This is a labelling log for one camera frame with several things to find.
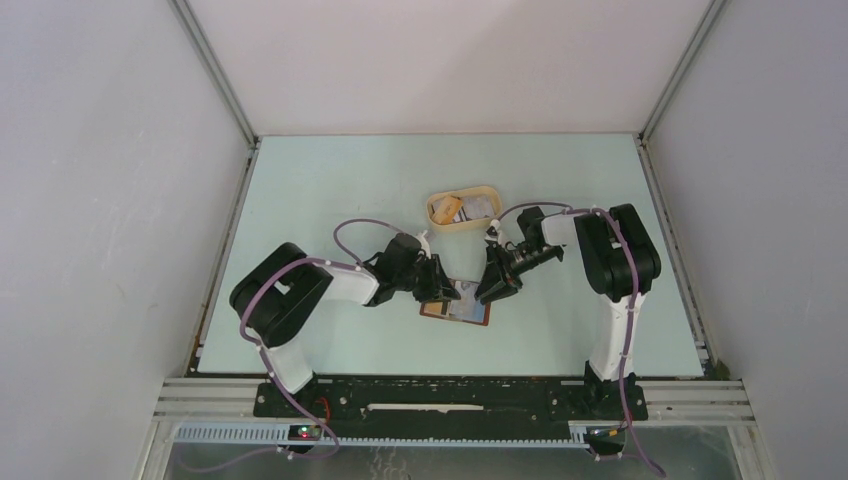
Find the brown leather card holder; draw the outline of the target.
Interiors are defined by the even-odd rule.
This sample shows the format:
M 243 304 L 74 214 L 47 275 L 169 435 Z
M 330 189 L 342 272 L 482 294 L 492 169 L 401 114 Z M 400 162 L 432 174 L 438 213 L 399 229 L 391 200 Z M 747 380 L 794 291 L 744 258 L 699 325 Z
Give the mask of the brown leather card holder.
M 477 282 L 452 280 L 453 287 L 460 294 L 459 300 L 423 303 L 420 315 L 429 318 L 467 323 L 477 326 L 489 324 L 491 306 L 475 299 Z

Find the silver VIP credit card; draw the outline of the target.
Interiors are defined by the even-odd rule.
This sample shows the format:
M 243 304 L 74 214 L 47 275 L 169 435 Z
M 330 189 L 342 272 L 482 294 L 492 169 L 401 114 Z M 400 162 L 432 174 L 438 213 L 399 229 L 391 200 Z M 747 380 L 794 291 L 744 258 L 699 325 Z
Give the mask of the silver VIP credit card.
M 474 298 L 478 284 L 470 281 L 456 281 L 455 288 L 461 294 L 461 299 L 452 301 L 449 313 L 461 321 L 480 323 L 485 308 Z

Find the beige oval tray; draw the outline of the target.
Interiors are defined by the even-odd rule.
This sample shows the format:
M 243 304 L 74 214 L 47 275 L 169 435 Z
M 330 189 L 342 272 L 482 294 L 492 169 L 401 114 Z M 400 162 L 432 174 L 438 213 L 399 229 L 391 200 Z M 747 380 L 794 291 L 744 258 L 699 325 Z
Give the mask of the beige oval tray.
M 432 203 L 435 200 L 448 195 L 458 197 L 460 199 L 465 196 L 487 195 L 493 204 L 496 215 L 493 218 L 466 221 L 462 214 L 462 210 L 460 210 L 453 223 L 449 225 L 437 225 L 431 220 Z M 432 194 L 425 203 L 425 210 L 427 212 L 428 222 L 435 231 L 440 233 L 454 233 L 473 229 L 485 229 L 493 219 L 503 212 L 503 204 L 500 195 L 495 188 L 491 186 L 476 186 Z

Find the gold credit card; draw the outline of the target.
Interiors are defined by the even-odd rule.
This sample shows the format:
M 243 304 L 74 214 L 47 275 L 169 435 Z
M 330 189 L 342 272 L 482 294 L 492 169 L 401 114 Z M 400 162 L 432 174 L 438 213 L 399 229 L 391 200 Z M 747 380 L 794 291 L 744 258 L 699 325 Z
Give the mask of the gold credit card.
M 431 220 L 437 225 L 449 225 L 460 212 L 463 201 L 451 195 L 441 197 L 432 203 Z

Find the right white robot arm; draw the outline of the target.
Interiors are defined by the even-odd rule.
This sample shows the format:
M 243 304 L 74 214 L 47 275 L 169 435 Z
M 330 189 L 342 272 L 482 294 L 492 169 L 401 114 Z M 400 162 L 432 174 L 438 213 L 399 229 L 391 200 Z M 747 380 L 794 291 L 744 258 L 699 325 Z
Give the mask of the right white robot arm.
M 632 344 L 645 296 L 662 271 L 661 259 L 635 206 L 608 210 L 574 208 L 552 202 L 513 206 L 486 229 L 486 264 L 475 299 L 490 304 L 519 292 L 521 276 L 564 258 L 564 248 L 579 248 L 591 289 L 605 304 L 599 339 L 588 360 L 598 380 L 581 392 L 585 411 L 606 418 L 622 403 L 619 388 L 633 372 Z

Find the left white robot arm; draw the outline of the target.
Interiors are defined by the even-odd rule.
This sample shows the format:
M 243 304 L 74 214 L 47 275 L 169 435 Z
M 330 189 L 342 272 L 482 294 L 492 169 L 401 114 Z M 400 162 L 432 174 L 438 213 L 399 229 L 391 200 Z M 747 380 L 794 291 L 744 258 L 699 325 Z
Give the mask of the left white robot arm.
M 316 403 L 314 375 L 296 337 L 323 301 L 376 307 L 397 292 L 422 303 L 451 302 L 461 294 L 422 236 L 398 233 L 384 250 L 344 264 L 308 256 L 292 242 L 274 250 L 231 291 L 239 332 L 254 345 L 268 375 L 278 382 L 278 404 L 304 416 Z

